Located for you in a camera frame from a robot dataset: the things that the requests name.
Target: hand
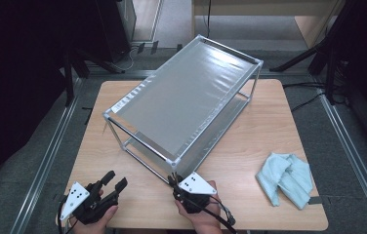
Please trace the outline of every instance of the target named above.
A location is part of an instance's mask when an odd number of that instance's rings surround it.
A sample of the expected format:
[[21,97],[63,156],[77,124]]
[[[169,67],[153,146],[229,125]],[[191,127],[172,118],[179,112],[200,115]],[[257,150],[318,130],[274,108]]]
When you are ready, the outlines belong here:
[[[217,190],[217,185],[213,180],[208,181],[211,186],[213,186]],[[220,201],[218,194],[213,195],[214,198]],[[184,209],[184,206],[181,204],[180,201],[175,200],[175,205],[178,207],[178,211],[180,215],[186,217],[192,222],[193,228],[197,234],[221,234],[223,231],[221,230],[220,223],[210,214],[201,211],[198,214],[188,214]],[[210,212],[214,213],[215,215],[220,215],[221,209],[218,205],[217,201],[214,199],[210,199],[210,204],[206,207]]]
[[76,217],[72,217],[70,219],[70,224],[73,226],[73,231],[75,234],[104,234],[106,225],[113,218],[114,214],[117,212],[118,207],[112,206],[110,207],[102,216],[99,221],[90,224],[83,224],[81,221],[77,220]]

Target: blue cloth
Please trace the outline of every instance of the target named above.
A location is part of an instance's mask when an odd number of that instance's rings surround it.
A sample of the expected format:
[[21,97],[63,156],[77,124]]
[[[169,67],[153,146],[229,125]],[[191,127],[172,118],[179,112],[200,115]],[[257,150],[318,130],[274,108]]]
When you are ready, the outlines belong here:
[[310,168],[295,154],[271,153],[256,178],[274,207],[280,205],[278,187],[300,210],[310,199]]

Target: table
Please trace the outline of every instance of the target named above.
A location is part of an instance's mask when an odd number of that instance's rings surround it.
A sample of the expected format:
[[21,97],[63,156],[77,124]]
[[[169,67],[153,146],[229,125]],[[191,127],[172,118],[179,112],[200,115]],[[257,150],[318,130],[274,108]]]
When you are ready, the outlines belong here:
[[[295,16],[311,48],[345,0],[213,0],[211,16]],[[192,0],[192,34],[195,16],[208,15],[208,0]]]
[[[206,180],[216,181],[238,230],[324,230],[328,221],[322,205],[307,205],[299,211],[280,192],[280,207],[273,207],[255,178],[271,151],[295,153],[306,160],[281,83],[274,79],[258,82],[252,101],[197,172]],[[105,126],[102,113],[138,84],[102,84],[65,192],[74,181],[85,186],[114,170],[116,177],[103,188],[105,194],[123,176],[129,184],[120,194],[119,210],[109,227],[191,229],[190,222],[178,214],[172,189],[120,149]],[[247,82],[247,86],[252,84],[252,80]],[[318,196],[315,184],[310,196]]]

